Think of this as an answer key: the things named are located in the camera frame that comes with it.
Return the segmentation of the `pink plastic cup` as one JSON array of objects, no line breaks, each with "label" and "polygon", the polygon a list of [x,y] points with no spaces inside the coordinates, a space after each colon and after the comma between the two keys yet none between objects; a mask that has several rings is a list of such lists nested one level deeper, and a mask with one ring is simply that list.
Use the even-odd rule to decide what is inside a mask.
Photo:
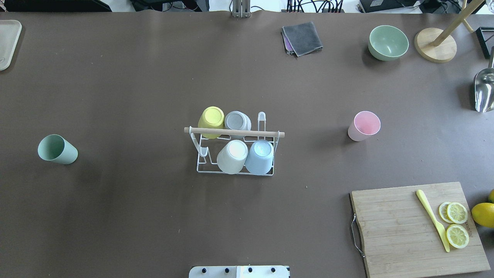
[{"label": "pink plastic cup", "polygon": [[381,130],[381,120],[370,111],[357,113],[347,131],[353,141],[363,141]]}]

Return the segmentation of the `green plastic cup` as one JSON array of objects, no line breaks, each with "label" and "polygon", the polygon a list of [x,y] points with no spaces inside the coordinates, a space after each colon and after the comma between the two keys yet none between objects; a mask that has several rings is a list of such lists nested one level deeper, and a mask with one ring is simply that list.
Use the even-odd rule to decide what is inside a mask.
[{"label": "green plastic cup", "polygon": [[37,148],[38,155],[45,161],[68,165],[78,158],[78,150],[58,134],[43,138]]}]

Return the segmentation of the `grey plastic cup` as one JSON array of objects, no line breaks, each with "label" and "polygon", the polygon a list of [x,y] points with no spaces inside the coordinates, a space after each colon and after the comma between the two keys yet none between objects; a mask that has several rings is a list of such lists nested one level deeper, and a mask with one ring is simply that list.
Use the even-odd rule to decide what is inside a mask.
[{"label": "grey plastic cup", "polygon": [[231,111],[225,116],[225,129],[250,131],[252,122],[247,114],[240,111]]}]

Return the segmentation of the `light blue plastic cup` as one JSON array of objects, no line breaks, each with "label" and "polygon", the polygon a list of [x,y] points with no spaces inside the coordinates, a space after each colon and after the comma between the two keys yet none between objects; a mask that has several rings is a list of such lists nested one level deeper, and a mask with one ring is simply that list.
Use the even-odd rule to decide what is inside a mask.
[{"label": "light blue plastic cup", "polygon": [[267,140],[257,140],[249,148],[245,161],[247,171],[254,175],[267,174],[273,165],[274,147]]}]

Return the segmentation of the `cream plastic cup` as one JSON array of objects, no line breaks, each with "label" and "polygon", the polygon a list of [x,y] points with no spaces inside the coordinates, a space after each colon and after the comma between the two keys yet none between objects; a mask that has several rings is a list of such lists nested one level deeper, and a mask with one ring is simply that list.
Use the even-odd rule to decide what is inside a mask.
[{"label": "cream plastic cup", "polygon": [[247,145],[240,140],[229,141],[217,156],[217,165],[222,172],[236,174],[242,170],[248,155]]}]

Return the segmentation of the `yellow plastic cup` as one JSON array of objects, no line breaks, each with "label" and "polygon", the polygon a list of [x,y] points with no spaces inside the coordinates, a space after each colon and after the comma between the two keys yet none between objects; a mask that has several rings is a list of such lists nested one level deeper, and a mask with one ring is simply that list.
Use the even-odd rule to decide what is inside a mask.
[{"label": "yellow plastic cup", "polygon": [[224,112],[217,106],[209,106],[201,115],[198,128],[224,129]]}]

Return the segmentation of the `grey folded cloth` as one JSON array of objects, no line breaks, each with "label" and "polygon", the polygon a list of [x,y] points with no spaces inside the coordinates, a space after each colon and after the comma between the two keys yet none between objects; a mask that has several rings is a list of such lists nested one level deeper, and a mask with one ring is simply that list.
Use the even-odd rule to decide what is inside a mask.
[{"label": "grey folded cloth", "polygon": [[314,22],[283,26],[282,38],[286,54],[300,57],[323,49]]}]

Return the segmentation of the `green bowl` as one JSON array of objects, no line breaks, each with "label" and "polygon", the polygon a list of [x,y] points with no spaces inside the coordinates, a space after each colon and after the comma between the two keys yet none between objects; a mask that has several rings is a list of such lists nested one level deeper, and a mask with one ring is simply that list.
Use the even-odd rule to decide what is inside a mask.
[{"label": "green bowl", "polygon": [[374,58],[392,61],[408,51],[409,40],[400,29],[381,25],[375,27],[369,34],[368,49]]}]

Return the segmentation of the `wooden cutting board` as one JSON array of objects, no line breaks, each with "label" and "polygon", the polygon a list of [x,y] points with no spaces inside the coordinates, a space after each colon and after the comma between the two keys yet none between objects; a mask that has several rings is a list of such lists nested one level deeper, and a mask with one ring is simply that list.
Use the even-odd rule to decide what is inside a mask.
[{"label": "wooden cutting board", "polygon": [[469,218],[469,243],[446,252],[416,192],[423,190],[435,217],[439,205],[468,208],[459,182],[411,185],[351,192],[369,278],[423,278],[490,270],[476,225]]}]

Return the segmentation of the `yellow plastic knife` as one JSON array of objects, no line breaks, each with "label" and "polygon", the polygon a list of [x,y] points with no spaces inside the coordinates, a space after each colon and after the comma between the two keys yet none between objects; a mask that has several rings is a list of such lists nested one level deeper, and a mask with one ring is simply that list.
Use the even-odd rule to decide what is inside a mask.
[{"label": "yellow plastic knife", "polygon": [[427,212],[428,216],[432,220],[432,223],[434,224],[434,227],[436,228],[437,233],[439,234],[439,237],[442,241],[443,248],[446,252],[450,252],[450,243],[447,240],[447,233],[446,229],[444,228],[443,224],[440,223],[436,216],[434,215],[434,212],[431,208],[431,205],[425,195],[425,192],[421,189],[418,189],[416,191],[416,195],[421,202],[422,206],[424,207],[425,211]]}]

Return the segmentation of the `lemon slice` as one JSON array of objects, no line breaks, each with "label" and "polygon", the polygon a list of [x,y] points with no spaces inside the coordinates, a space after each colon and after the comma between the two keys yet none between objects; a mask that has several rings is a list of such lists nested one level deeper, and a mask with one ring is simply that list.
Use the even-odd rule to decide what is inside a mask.
[{"label": "lemon slice", "polygon": [[467,230],[459,224],[451,224],[446,229],[446,237],[451,246],[462,249],[469,243]]},{"label": "lemon slice", "polygon": [[458,202],[443,202],[438,207],[439,216],[450,224],[463,224],[468,220],[467,209]]}]

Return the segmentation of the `metal scoop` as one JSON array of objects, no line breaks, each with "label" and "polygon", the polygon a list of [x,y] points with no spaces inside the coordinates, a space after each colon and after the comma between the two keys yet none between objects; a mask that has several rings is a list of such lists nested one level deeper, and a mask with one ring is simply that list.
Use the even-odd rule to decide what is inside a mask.
[{"label": "metal scoop", "polygon": [[494,48],[489,58],[489,66],[475,75],[474,95],[475,109],[478,112],[489,112],[494,109]]}]

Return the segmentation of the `whole yellow lemon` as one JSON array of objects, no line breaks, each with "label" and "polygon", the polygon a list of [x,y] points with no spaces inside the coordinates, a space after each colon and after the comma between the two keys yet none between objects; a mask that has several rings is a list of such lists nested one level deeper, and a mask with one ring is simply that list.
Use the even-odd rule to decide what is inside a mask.
[{"label": "whole yellow lemon", "polygon": [[473,220],[484,227],[494,228],[494,204],[484,202],[471,209]]}]

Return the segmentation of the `beige plastic tray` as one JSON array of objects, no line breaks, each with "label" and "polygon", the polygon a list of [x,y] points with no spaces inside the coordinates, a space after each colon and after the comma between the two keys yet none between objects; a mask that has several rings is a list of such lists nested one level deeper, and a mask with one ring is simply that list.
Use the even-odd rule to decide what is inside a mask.
[{"label": "beige plastic tray", "polygon": [[17,20],[0,21],[0,70],[7,69],[14,56],[14,51],[22,30]]}]

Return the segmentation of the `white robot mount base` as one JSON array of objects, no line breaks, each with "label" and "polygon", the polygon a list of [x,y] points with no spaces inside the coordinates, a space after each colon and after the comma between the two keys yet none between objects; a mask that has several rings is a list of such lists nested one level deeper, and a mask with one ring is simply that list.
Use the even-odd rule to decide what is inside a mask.
[{"label": "white robot mount base", "polygon": [[289,266],[196,266],[189,271],[189,278],[289,278]]}]

